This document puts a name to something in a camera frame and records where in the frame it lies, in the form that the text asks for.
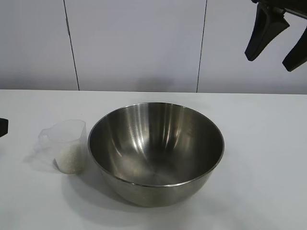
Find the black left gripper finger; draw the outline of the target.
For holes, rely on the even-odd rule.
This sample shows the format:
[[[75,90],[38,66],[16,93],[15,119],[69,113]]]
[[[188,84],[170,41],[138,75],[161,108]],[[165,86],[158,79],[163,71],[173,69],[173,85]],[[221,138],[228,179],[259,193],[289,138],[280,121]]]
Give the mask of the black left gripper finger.
[[[8,125],[9,125],[8,119],[0,118],[0,137],[3,137],[6,134],[8,134]]]

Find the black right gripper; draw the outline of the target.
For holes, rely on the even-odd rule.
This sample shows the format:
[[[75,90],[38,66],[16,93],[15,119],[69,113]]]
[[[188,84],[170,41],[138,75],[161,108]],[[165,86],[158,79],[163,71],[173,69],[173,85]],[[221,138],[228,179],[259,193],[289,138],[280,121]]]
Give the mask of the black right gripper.
[[[254,28],[245,50],[249,61],[254,61],[264,48],[281,32],[289,27],[284,14],[306,17],[307,0],[251,0],[257,5]],[[307,61],[307,36],[302,35],[296,45],[283,60],[283,65],[291,72]]]

